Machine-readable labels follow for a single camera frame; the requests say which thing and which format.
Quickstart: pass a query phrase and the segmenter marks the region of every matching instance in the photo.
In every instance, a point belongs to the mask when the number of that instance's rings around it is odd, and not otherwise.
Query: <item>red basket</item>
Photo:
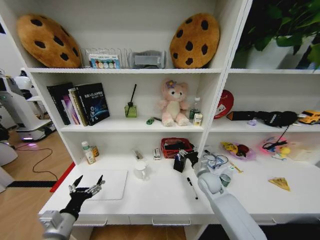
[[[163,152],[163,155],[166,159],[173,159],[175,158],[175,155],[179,152],[179,150],[166,150],[165,149],[165,144],[167,145],[173,145],[177,143],[184,143],[186,146],[186,149],[184,149],[186,152],[191,152],[192,151],[192,145],[189,142],[188,139],[186,138],[177,138],[177,137],[171,137],[171,138],[163,138],[161,140],[161,150]]]

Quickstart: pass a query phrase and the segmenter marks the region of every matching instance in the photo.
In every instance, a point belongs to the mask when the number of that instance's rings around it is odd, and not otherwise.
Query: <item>reed diffuser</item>
[[[124,114],[126,118],[136,118],[137,117],[137,106],[132,102],[136,92],[137,84],[134,85],[132,96],[130,102],[124,106]]]

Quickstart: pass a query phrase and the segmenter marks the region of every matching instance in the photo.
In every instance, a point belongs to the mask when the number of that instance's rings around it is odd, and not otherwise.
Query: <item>toy car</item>
[[[148,125],[151,125],[151,124],[153,124],[154,123],[154,119],[153,118],[149,118],[147,121],[146,121],[146,124],[148,124]]]
[[[305,115],[305,117],[299,119],[300,123],[310,125],[320,124],[320,111],[306,110],[303,111],[301,114]]]

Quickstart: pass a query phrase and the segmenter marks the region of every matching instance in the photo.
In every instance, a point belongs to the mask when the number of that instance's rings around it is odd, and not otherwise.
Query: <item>drawer handle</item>
[[[154,218],[152,218],[152,225],[153,226],[190,226],[191,220],[188,219],[186,223],[155,223]]]
[[[105,219],[105,222],[102,224],[82,224],[82,223],[75,223],[73,226],[75,227],[104,227],[107,225],[108,218]]]
[[[256,221],[258,225],[274,226],[277,225],[277,222],[274,218],[271,221]]]

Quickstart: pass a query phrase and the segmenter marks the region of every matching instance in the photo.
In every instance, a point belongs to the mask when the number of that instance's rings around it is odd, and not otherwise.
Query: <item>cookie pillow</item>
[[[17,21],[23,47],[48,68],[78,68],[79,48],[74,38],[49,17],[27,14]]]
[[[219,25],[211,14],[198,13],[189,17],[171,41],[173,65],[180,69],[202,68],[215,55],[219,38]]]

